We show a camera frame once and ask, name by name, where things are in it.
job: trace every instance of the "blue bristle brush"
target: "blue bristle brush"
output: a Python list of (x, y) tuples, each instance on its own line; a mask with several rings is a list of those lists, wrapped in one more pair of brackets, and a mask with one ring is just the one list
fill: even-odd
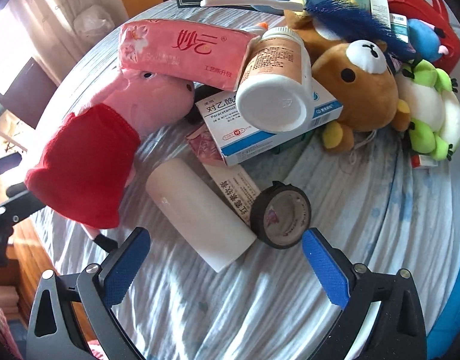
[(408, 44), (397, 38), (390, 28), (349, 1), (325, 0), (314, 4), (307, 0), (304, 9), (347, 42), (360, 39), (382, 41), (387, 44), (387, 51), (401, 61), (407, 62), (416, 57)]

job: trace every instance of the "silver bolt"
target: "silver bolt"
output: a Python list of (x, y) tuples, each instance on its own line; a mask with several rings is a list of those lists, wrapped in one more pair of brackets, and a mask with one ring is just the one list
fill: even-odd
[(42, 278), (45, 280), (51, 279), (53, 277), (53, 271), (51, 269), (47, 269), (42, 273)]
[(367, 271), (367, 267), (360, 262), (355, 264), (353, 268), (358, 274), (364, 274)]
[(94, 274), (96, 271), (98, 271), (98, 265), (97, 264), (91, 264), (85, 269), (85, 271), (88, 274)]
[(400, 269), (400, 276), (402, 276), (404, 279), (410, 279), (410, 272), (406, 269)]

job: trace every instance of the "medicine box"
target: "medicine box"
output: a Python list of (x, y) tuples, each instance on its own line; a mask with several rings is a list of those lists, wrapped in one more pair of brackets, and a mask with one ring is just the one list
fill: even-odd
[(235, 105), (235, 92), (220, 92), (196, 105), (225, 163), (232, 166), (337, 119), (342, 105), (314, 79), (312, 88), (312, 119), (296, 130), (278, 134), (258, 130), (245, 122)]

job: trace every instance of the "bottle label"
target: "bottle label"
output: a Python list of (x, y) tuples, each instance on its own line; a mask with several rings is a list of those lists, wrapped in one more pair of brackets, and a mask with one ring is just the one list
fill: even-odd
[(259, 74), (278, 74), (301, 84), (301, 47), (285, 38), (262, 40), (252, 53), (241, 83)]

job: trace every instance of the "blue stripe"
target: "blue stripe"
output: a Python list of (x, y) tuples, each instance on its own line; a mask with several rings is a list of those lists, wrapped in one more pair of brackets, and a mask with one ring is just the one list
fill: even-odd
[(330, 111), (333, 111), (334, 109), (342, 107), (342, 104), (338, 100), (333, 100), (331, 102), (322, 104), (315, 108), (315, 111), (313, 111), (313, 119), (315, 119), (318, 116), (322, 116), (324, 114), (329, 113)]
[(442, 314), (427, 337), (427, 358), (441, 357), (460, 332), (460, 270)]
[(222, 153), (225, 157), (228, 157), (229, 155), (235, 154), (239, 152), (240, 150), (243, 150), (243, 149), (246, 149), (247, 147), (255, 145), (258, 142), (262, 142), (262, 140), (273, 137), (274, 135), (275, 134), (271, 134), (265, 131), (257, 131), (256, 133), (253, 133), (252, 135), (249, 135), (248, 137), (245, 137), (234, 143), (231, 143), (230, 145), (223, 147)]

